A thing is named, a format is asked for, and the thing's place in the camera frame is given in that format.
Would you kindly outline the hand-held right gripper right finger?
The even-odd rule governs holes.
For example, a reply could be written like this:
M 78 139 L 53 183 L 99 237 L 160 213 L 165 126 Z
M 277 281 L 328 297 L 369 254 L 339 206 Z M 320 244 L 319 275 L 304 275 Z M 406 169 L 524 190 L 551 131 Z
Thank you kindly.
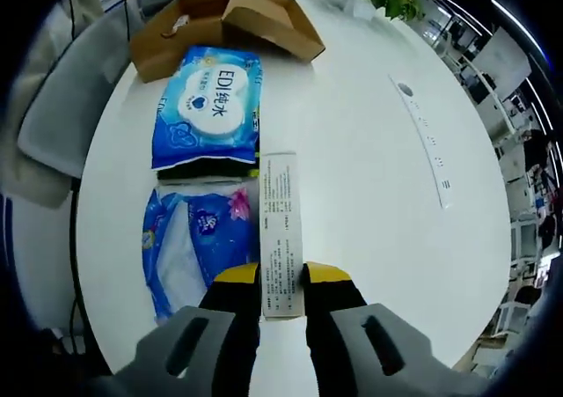
M 429 339 L 380 304 L 369 305 L 345 271 L 303 266 L 306 341 L 322 396 L 455 396 L 457 373 Z

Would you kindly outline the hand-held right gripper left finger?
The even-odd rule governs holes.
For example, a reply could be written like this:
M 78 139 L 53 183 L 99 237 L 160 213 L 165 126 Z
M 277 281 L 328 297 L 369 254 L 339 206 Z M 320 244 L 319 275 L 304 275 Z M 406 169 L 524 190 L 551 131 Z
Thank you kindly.
M 174 313 L 133 360 L 92 379 L 90 396 L 246 396 L 260 343 L 260 266 L 228 268 L 200 304 Z

